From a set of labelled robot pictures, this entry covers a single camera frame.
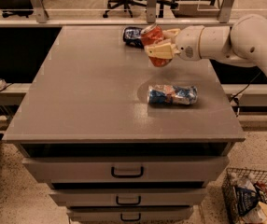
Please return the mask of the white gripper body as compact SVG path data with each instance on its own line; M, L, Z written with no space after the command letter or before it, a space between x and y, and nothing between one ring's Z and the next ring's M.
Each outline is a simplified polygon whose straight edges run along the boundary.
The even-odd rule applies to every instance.
M185 61L199 61L200 39L204 27L189 26L176 36L176 47L180 51L179 57Z

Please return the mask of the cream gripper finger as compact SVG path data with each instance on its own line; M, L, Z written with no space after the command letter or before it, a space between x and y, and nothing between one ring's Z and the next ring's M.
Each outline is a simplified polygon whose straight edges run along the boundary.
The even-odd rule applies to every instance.
M163 37L165 39L171 39L172 41L176 40L177 35L181 32L180 29L168 29L168 30L163 30Z
M145 44L144 50L149 57L167 60L173 59L180 53L180 50L170 38L152 44Z

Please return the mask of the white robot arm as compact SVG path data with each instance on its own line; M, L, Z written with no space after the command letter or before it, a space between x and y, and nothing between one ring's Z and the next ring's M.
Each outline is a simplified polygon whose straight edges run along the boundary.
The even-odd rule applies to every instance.
M142 31L142 41L151 59L211 59L240 67L257 66L267 76L267 19L257 14L245 15L233 26L163 30L150 25Z

